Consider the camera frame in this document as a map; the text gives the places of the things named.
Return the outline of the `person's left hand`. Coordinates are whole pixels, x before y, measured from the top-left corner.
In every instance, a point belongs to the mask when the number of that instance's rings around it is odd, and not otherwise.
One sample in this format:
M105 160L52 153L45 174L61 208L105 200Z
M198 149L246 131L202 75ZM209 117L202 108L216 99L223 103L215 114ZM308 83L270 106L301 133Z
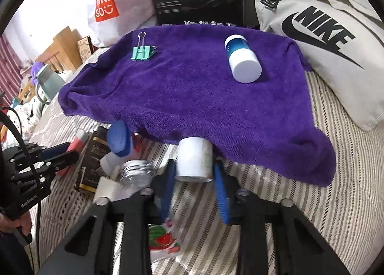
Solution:
M4 214L0 216L0 231L10 233L13 229L21 227L22 234L28 236L32 228L30 212L26 212L19 219L10 220Z

